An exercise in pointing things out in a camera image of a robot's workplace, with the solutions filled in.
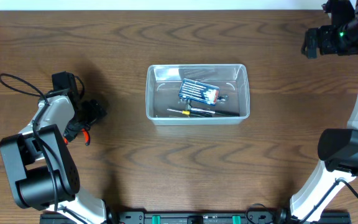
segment green strip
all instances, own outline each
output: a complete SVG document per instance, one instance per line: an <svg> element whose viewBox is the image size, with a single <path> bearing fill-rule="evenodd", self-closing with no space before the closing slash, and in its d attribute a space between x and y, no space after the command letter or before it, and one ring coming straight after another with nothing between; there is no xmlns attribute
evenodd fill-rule
<svg viewBox="0 0 358 224"><path fill-rule="evenodd" d="M160 224L161 217L159 215L153 215L152 224Z"/></svg>
<svg viewBox="0 0 358 224"><path fill-rule="evenodd" d="M241 224L241 217L238 215L234 215L233 216L233 224Z"/></svg>

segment white container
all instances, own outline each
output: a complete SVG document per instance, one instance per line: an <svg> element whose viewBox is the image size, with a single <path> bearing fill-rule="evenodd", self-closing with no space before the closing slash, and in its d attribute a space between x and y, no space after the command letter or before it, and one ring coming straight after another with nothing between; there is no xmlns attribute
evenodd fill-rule
<svg viewBox="0 0 358 224"><path fill-rule="evenodd" d="M219 96L228 96L227 101L220 101L216 106L193 101L193 107L239 113L240 116L189 118L167 111L168 108L185 109L186 103L178 96L184 78L218 86ZM249 113L249 86L244 65L152 65L147 71L146 115L155 125L239 124Z"/></svg>

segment white backdrop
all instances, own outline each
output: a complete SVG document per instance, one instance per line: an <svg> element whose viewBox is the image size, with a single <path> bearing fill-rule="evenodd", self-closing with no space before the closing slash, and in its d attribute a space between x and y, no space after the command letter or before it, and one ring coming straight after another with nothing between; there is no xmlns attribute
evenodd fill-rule
<svg viewBox="0 0 358 224"><path fill-rule="evenodd" d="M0 0L0 10L321 9L321 5L326 2L327 0Z"/></svg>

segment blue package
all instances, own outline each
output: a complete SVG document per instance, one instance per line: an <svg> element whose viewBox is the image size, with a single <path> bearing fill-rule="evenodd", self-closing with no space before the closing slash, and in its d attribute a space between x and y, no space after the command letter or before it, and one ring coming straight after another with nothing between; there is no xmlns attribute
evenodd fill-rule
<svg viewBox="0 0 358 224"><path fill-rule="evenodd" d="M219 94L219 87L202 82L183 79L179 90L179 97L184 100L195 100L208 105L215 105Z"/></svg>

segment wood grain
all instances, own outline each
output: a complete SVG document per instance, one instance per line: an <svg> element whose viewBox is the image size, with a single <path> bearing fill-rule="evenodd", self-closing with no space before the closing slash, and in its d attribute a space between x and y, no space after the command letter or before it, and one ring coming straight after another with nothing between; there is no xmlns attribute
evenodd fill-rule
<svg viewBox="0 0 358 224"><path fill-rule="evenodd" d="M300 54L305 30L328 23L320 11L0 12L0 73L48 91L50 75L66 70L108 106L91 145L79 138L69 150L81 184L115 208L279 207L316 166L321 132L345 127L356 101L358 56ZM154 126L147 68L176 63L243 63L250 117L238 126ZM37 99L0 84L0 139L36 110ZM329 208L358 223L347 189ZM39 214L14 204L0 156L0 223L37 223Z"/></svg>

